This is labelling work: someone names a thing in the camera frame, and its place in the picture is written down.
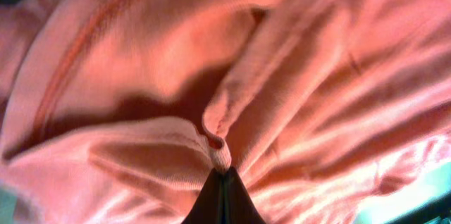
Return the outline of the orange t-shirt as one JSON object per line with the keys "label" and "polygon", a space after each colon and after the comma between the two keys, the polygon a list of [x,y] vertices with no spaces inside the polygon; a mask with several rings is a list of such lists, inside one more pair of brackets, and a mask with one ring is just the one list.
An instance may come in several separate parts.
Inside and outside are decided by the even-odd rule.
{"label": "orange t-shirt", "polygon": [[450,0],[1,7],[24,223],[179,223],[234,168],[267,223],[351,223],[450,160]]}

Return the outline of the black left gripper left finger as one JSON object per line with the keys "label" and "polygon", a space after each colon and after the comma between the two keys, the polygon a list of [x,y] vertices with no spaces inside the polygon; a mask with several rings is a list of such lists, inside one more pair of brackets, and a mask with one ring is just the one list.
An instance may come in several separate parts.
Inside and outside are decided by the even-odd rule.
{"label": "black left gripper left finger", "polygon": [[223,176],[215,169],[209,173],[199,196],[182,224],[223,223]]}

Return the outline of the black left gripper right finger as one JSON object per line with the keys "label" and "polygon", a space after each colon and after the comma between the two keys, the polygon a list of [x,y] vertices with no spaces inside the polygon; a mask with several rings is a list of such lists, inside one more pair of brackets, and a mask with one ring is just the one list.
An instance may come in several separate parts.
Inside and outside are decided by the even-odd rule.
{"label": "black left gripper right finger", "polygon": [[223,176],[222,190],[222,224],[265,224],[234,167]]}

